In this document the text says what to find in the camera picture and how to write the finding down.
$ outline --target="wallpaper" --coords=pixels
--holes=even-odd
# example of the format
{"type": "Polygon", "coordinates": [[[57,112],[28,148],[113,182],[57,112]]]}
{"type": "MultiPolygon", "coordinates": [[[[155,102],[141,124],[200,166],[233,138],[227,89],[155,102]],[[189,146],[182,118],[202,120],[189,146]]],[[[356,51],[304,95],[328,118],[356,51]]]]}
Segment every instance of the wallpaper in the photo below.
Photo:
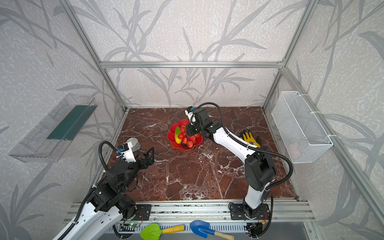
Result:
{"type": "Polygon", "coordinates": [[[127,106],[262,106],[274,68],[116,68],[113,83],[127,106]]]}
{"type": "Polygon", "coordinates": [[[102,61],[281,61],[307,0],[70,0],[102,61]]]}
{"type": "Polygon", "coordinates": [[[52,239],[96,168],[122,110],[56,1],[0,2],[0,239],[52,239]],[[95,112],[57,163],[10,156],[68,93],[93,96],[95,112]]]}
{"type": "MultiPolygon", "coordinates": [[[[289,69],[384,196],[383,1],[327,1],[316,7],[289,69]]],[[[292,90],[282,80],[275,93],[292,90]]],[[[267,107],[279,150],[286,149],[267,107]]],[[[310,202],[325,239],[384,239],[384,230],[332,150],[295,164],[292,181],[310,202]]]]}
{"type": "Polygon", "coordinates": [[[289,69],[384,197],[384,1],[319,5],[289,69]]]}
{"type": "MultiPolygon", "coordinates": [[[[271,115],[281,91],[293,91],[284,77],[265,113],[279,153],[288,156],[271,115]]],[[[384,239],[384,229],[332,149],[313,163],[294,164],[290,181],[300,200],[310,203],[325,240],[384,239]]]]}

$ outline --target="clear plastic tray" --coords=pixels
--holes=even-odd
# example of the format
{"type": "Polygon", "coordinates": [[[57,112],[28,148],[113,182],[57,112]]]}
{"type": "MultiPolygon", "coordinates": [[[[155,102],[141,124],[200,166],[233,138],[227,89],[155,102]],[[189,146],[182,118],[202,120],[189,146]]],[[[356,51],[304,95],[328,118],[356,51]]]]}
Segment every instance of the clear plastic tray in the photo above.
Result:
{"type": "Polygon", "coordinates": [[[57,162],[96,109],[93,100],[68,94],[9,155],[22,162],[57,162]]]}

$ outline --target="green strip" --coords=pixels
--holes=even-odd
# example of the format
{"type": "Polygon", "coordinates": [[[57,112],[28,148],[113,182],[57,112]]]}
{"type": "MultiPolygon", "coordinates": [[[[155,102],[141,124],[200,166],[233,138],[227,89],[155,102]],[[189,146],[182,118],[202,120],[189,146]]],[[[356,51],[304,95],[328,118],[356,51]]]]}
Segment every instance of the green strip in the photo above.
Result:
{"type": "Polygon", "coordinates": [[[77,105],[51,132],[47,139],[73,140],[97,105],[77,105]]]}

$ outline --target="marble tabletop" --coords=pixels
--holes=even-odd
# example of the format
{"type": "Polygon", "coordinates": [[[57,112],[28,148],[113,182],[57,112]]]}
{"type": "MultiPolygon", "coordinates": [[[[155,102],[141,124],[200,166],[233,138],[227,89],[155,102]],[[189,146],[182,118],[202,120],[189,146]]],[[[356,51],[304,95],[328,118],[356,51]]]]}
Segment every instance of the marble tabletop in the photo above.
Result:
{"type": "MultiPolygon", "coordinates": [[[[194,200],[194,199],[243,199],[248,184],[244,166],[229,150],[204,139],[190,151],[174,149],[167,133],[173,123],[185,119],[184,108],[130,109],[116,145],[131,137],[141,144],[141,151],[155,148],[155,163],[138,173],[137,188],[127,192],[134,201],[194,200]]],[[[213,121],[219,121],[216,108],[206,108],[213,121]]],[[[260,136],[262,144],[277,151],[260,107],[222,108],[225,126],[239,134],[248,129],[253,136],[260,136]]],[[[116,162],[113,154],[108,162],[116,162]]],[[[276,180],[285,176],[283,163],[274,158],[276,180]]],[[[135,187],[133,181],[129,189],[135,187]]],[[[289,181],[271,189],[274,197],[295,197],[289,181]]]]}

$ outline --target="red flower-shaped plate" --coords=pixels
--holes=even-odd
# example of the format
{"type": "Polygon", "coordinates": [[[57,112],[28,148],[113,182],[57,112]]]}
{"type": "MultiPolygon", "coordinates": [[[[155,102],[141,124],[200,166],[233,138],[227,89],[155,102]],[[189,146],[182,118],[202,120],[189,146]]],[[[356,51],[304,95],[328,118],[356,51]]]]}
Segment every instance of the red flower-shaped plate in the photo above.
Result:
{"type": "Polygon", "coordinates": [[[186,126],[188,123],[189,123],[188,119],[183,119],[183,120],[180,120],[179,122],[174,123],[174,124],[171,125],[171,127],[169,129],[169,132],[167,134],[167,138],[170,141],[170,144],[172,145],[172,147],[174,147],[176,149],[182,148],[183,150],[189,151],[189,150],[193,149],[195,146],[200,145],[203,142],[203,137],[202,136],[196,138],[196,143],[192,147],[184,147],[183,145],[178,144],[175,141],[175,130],[176,130],[176,128],[177,127],[181,127],[181,126],[186,126]]]}

